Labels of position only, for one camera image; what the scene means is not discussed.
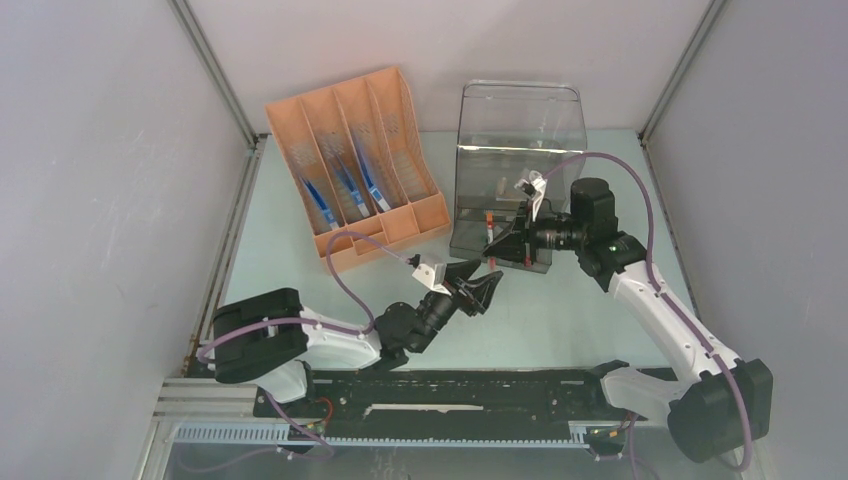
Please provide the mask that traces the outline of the grey transparent drawer unit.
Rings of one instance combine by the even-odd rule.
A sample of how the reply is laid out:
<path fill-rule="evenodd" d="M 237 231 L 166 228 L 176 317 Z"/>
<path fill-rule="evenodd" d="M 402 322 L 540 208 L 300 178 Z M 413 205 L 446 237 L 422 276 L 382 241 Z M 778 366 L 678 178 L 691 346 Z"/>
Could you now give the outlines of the grey transparent drawer unit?
<path fill-rule="evenodd" d="M 486 210 L 493 212 L 494 237 L 513 219 L 521 202 L 496 201 L 502 177 L 507 178 L 505 196 L 526 197 L 515 189 L 524 173 L 552 171 L 539 213 L 566 210 L 570 185 L 581 176 L 584 164 L 561 163 L 587 147 L 576 88 L 504 80 L 466 84 L 457 136 L 451 256 L 474 259 L 483 253 Z"/>

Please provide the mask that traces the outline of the blue folder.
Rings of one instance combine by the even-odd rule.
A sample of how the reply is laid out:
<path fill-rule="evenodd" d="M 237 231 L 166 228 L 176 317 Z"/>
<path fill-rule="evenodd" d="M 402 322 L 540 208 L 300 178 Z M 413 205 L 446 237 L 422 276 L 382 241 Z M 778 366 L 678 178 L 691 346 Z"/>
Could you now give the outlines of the blue folder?
<path fill-rule="evenodd" d="M 333 162 L 333 169 L 336 173 L 336 176 L 339 178 L 339 180 L 342 182 L 342 185 L 348 191 L 353 203 L 359 210 L 361 216 L 363 218 L 368 218 L 370 216 L 370 211 L 366 206 L 365 199 L 362 196 L 361 191 L 355 183 L 353 175 L 347 169 L 346 165 L 339 156 L 334 156 Z"/>
<path fill-rule="evenodd" d="M 313 202 L 315 203 L 316 207 L 320 211 L 325 222 L 328 224 L 329 229 L 330 230 L 338 229 L 340 227 L 340 225 L 339 225 L 332 209 L 329 207 L 328 203 L 326 202 L 326 200 L 324 199 L 322 194 L 319 192 L 319 190 L 309 180 L 307 180 L 305 177 L 300 176 L 299 180 L 303 184 L 303 186 L 306 188 L 307 192 L 309 193 L 309 195 L 312 198 Z"/>
<path fill-rule="evenodd" d="M 391 205 L 383 196 L 381 189 L 376 182 L 377 177 L 375 176 L 375 171 L 370 165 L 365 148 L 357 136 L 353 135 L 352 140 L 366 189 L 376 205 L 376 209 L 381 213 L 389 211 L 391 209 Z"/>

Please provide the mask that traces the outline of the red pen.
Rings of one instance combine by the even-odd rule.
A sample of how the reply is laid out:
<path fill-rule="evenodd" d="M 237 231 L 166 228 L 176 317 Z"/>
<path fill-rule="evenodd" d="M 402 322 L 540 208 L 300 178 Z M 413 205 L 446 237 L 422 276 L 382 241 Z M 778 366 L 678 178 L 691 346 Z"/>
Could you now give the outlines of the red pen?
<path fill-rule="evenodd" d="M 490 210 L 485 211 L 485 221 L 486 221 L 486 247 L 489 247 L 494 240 L 494 216 L 493 212 Z M 488 256 L 487 263 L 489 269 L 494 272 L 496 268 L 496 259 L 494 257 Z"/>

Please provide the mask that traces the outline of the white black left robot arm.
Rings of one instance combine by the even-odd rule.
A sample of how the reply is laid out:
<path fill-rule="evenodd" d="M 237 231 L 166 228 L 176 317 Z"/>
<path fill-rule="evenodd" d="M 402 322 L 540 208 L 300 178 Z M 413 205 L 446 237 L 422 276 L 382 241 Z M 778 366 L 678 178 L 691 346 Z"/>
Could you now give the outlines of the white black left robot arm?
<path fill-rule="evenodd" d="M 461 312 L 484 314 L 503 278 L 500 271 L 476 277 L 478 260 L 404 259 L 428 291 L 418 305 L 389 305 L 368 325 L 356 326 L 306 307 L 298 290 L 281 288 L 219 308 L 213 339 L 197 352 L 221 384 L 255 384 L 292 416 L 316 403 L 311 370 L 392 370 L 423 353 Z"/>

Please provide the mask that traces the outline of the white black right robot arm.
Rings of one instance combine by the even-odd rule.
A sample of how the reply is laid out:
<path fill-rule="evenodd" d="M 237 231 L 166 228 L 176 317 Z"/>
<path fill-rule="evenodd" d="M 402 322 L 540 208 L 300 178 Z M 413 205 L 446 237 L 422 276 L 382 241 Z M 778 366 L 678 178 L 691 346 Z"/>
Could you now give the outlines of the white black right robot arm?
<path fill-rule="evenodd" d="M 681 304 L 649 250 L 620 230 L 606 181 L 573 182 L 567 212 L 543 210 L 546 186 L 537 172 L 517 182 L 525 198 L 485 256 L 531 265 L 541 250 L 574 252 L 581 270 L 625 306 L 675 375 L 663 380 L 625 362 L 600 365 L 597 381 L 581 392 L 585 411 L 606 418 L 624 409 L 655 421 L 696 463 L 737 448 L 748 453 L 770 430 L 771 370 L 760 359 L 743 360 Z"/>

